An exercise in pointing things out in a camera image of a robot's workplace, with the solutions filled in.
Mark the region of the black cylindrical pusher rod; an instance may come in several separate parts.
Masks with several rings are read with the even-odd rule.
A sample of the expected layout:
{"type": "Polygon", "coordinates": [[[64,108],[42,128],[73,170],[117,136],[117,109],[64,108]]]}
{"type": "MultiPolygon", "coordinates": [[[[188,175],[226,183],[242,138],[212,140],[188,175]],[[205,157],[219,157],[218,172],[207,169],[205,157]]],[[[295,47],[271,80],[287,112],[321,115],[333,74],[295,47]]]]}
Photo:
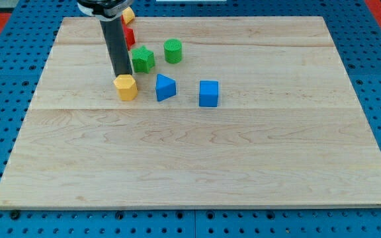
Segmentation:
{"type": "Polygon", "coordinates": [[[114,74],[116,76],[132,75],[133,71],[121,19],[101,21],[100,24],[114,74]]]}

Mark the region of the black silver robot end flange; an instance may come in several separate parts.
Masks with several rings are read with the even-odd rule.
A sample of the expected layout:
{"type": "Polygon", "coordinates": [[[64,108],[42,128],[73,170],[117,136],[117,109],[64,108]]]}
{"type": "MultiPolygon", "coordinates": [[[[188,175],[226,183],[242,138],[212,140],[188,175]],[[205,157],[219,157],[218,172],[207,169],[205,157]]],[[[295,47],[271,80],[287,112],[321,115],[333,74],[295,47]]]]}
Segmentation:
{"type": "Polygon", "coordinates": [[[133,2],[134,0],[77,0],[77,6],[87,16],[112,21],[119,18],[123,10],[133,2]]]}

